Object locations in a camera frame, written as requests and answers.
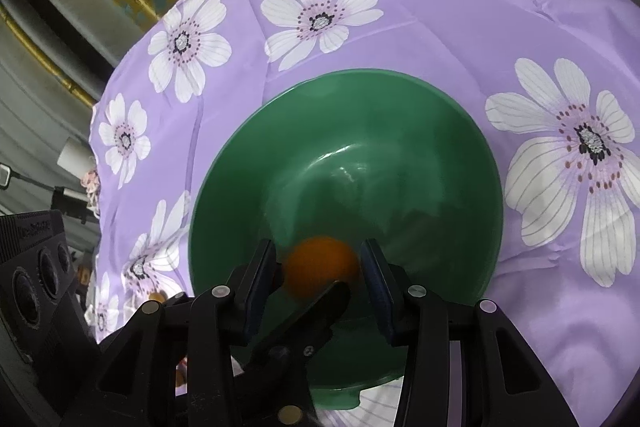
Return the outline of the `black tripod stand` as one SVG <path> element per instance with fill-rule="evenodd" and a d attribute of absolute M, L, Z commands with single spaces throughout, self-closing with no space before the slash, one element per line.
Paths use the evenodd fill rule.
<path fill-rule="evenodd" d="M 19 173 L 5 162 L 2 162 L 1 191 L 8 191 L 13 180 L 20 180 L 47 192 L 51 196 L 50 209 L 58 210 L 63 216 L 75 219 L 82 225 L 99 222 L 96 213 L 90 208 L 90 199 L 85 192 L 74 190 L 68 186 L 45 184 L 26 176 L 26 174 Z"/>

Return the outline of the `purple floral tablecloth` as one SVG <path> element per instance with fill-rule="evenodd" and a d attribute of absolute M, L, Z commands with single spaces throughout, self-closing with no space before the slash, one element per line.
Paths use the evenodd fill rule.
<path fill-rule="evenodd" d="M 434 84 L 497 159 L 489 285 L 578 423 L 639 367 L 639 10 L 630 0 L 180 0 L 93 109 L 102 239 L 94 335 L 188 291 L 186 232 L 232 132 L 305 79 L 356 67 Z"/>

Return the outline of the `small tan longan fruit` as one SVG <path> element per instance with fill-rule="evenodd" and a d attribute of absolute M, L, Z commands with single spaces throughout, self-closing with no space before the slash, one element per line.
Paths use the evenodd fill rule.
<path fill-rule="evenodd" d="M 152 293 L 149 293 L 148 299 L 156 301 L 157 303 L 164 303 L 167 300 L 167 297 L 164 293 L 159 293 L 158 291 L 152 291 Z"/>

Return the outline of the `white paper roll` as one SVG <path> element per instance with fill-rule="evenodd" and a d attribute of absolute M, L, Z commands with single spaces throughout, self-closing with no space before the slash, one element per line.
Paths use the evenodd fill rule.
<path fill-rule="evenodd" d="M 74 138 L 68 138 L 58 154 L 56 165 L 75 178 L 82 179 L 96 167 L 96 160 L 87 144 Z"/>

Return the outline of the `green plastic bowl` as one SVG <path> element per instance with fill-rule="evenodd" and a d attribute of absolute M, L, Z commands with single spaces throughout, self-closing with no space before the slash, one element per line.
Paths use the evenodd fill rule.
<path fill-rule="evenodd" d="M 193 209 L 195 297 L 227 283 L 260 241 L 276 247 L 282 283 L 258 333 L 231 351 L 274 413 L 356 407 L 363 390 L 404 375 L 407 350 L 378 330 L 361 272 L 300 301 L 283 262 L 314 236 L 368 239 L 413 284 L 459 305 L 482 298 L 502 236 L 501 182 L 473 119 L 427 82 L 389 72 L 332 72 L 258 110 L 210 167 Z"/>

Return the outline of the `small orange tangerine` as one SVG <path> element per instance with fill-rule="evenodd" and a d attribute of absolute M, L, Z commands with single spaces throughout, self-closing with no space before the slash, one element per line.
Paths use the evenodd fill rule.
<path fill-rule="evenodd" d="M 314 236 L 298 243 L 282 268 L 285 290 L 300 301 L 316 298 L 335 281 L 357 282 L 360 272 L 352 247 L 331 236 Z"/>

